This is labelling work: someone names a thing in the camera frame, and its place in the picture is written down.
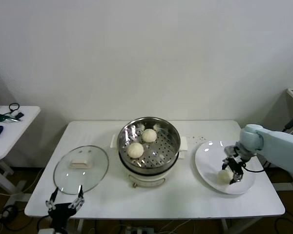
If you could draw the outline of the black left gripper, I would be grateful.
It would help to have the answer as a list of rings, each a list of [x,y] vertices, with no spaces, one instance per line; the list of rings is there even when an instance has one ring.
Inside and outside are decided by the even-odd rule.
[[[84,204],[83,186],[79,186],[78,197],[71,204],[61,203],[55,205],[54,202],[56,200],[58,190],[59,188],[57,187],[45,204],[48,208],[48,214],[52,219],[51,228],[54,228],[56,231],[65,231],[69,218],[75,215],[76,210],[79,210]]]

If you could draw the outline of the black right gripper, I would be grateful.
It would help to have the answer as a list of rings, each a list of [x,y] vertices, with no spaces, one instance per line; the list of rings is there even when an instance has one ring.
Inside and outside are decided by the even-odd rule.
[[[236,161],[233,157],[227,157],[223,160],[222,170],[230,167],[231,171],[233,172],[229,185],[240,182],[242,180],[244,173],[243,168],[245,166],[245,162],[241,160]]]

